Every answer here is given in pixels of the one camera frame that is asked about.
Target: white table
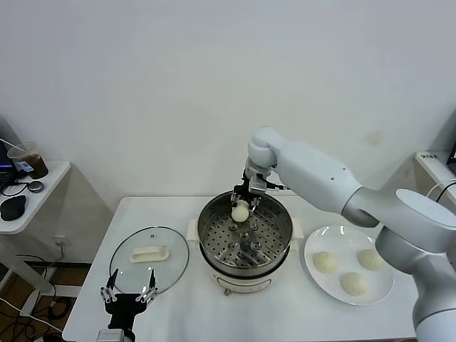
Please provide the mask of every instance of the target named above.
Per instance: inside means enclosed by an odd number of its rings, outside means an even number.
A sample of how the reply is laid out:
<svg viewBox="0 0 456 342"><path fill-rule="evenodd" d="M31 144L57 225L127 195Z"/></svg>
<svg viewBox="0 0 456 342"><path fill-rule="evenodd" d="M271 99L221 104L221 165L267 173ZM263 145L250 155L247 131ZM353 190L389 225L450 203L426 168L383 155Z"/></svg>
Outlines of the white table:
<svg viewBox="0 0 456 342"><path fill-rule="evenodd" d="M0 234L18 234L22 232L30 221L33 219L35 214L43 206L49 195L57 187L58 183L62 180L63 176L70 170L71 164L65 160L47 160L46 166L49 173L39 179L40 182L44 183L44 190L39 193L32 193L25 189L21 195L26 195L26 207L21 217L13 221L0 220ZM30 177L25 177L21 182L30 182ZM6 194L13 194L20 190L24 185L17 185L9 187L5 190ZM0 202L7 200L10 197L0 195ZM55 269L49 269L46 279L42 278L40 274L36 273L31 267L29 267L22 259L16 256L16 252L9 248L9 246L0 240L0 262L8 267L9 271L6 276L0 282L0 289L8 281L9 277L15 273L22 279L33 285L36 290L29 296L26 303L24 304L23 310L25 312L31 312L33 309L38 295L41 296L52 296L54 293L54 287L49 283L49 279L52 277ZM79 288L76 286L56 286L57 296L77 296Z"/></svg>
<svg viewBox="0 0 456 342"><path fill-rule="evenodd" d="M299 197L277 197L303 226L304 239L327 224L346 223ZM133 232L157 225L184 236L210 197L126 197L114 215L63 330L67 341L94 341L108 315L100 287L116 247ZM378 229L366 230L371 236ZM350 306L324 293L301 266L302 250L290 252L281 276L255 294L224 296L198 249L182 278L136 316L137 341L361 341L415 336L412 310L418 297L412 278L396 272L390 296L373 306Z"/></svg>

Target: white wall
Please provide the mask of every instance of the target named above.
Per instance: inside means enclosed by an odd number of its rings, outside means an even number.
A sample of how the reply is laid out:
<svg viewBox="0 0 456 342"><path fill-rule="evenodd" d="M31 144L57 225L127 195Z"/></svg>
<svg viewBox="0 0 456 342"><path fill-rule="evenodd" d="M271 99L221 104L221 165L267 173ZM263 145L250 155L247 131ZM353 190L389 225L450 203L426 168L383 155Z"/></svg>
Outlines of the white wall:
<svg viewBox="0 0 456 342"><path fill-rule="evenodd" d="M428 0L2 1L0 115L76 165L111 210L126 195L231 188L260 125L381 187L416 150L454 139L455 11Z"/></svg>

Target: steamed bun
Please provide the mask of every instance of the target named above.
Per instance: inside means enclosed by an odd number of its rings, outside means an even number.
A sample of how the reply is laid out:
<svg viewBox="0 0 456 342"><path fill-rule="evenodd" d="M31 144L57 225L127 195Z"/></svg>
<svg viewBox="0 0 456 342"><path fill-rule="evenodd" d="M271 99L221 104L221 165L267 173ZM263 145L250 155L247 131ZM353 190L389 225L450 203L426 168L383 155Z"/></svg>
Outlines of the steamed bun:
<svg viewBox="0 0 456 342"><path fill-rule="evenodd" d="M232 209L231 217L236 222L244 222L249 218L249 205L243 200L237 201L237 206Z"/></svg>
<svg viewBox="0 0 456 342"><path fill-rule="evenodd" d="M345 292L352 296L361 296L369 291L368 282L359 273L344 274L341 277L341 285Z"/></svg>
<svg viewBox="0 0 456 342"><path fill-rule="evenodd" d="M377 271L385 263L380 254L374 249L367 249L358 254L358 261L364 268Z"/></svg>
<svg viewBox="0 0 456 342"><path fill-rule="evenodd" d="M333 273L337 270L337 259L329 252L319 252L313 255L313 264L321 273Z"/></svg>

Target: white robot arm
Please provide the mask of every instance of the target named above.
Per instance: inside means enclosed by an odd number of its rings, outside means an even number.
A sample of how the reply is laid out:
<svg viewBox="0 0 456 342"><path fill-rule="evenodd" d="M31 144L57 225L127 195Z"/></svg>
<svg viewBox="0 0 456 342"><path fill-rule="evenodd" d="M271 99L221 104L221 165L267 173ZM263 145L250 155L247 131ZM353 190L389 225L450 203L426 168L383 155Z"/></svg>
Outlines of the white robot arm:
<svg viewBox="0 0 456 342"><path fill-rule="evenodd" d="M418 340L456 341L456 273L446 255L456 239L453 213L410 190L387 195L363 187L343 163L303 142L290 142L270 127L252 135L244 172L248 193L237 194L239 188L234 188L233 200L254 207L272 170L320 210L341 214L361 227L384 224L375 247L417 284L413 322Z"/></svg>

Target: power outlet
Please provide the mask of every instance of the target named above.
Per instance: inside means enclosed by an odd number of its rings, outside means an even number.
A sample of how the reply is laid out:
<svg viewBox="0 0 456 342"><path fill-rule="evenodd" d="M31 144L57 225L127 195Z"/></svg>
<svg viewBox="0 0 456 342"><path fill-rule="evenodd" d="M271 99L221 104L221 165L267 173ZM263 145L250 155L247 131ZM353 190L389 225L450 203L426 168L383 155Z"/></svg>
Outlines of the power outlet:
<svg viewBox="0 0 456 342"><path fill-rule="evenodd" d="M54 241L54 244L59 245L62 244L63 246L69 246L70 245L70 240L68 240L68 237L65 235L53 235L52 240Z"/></svg>

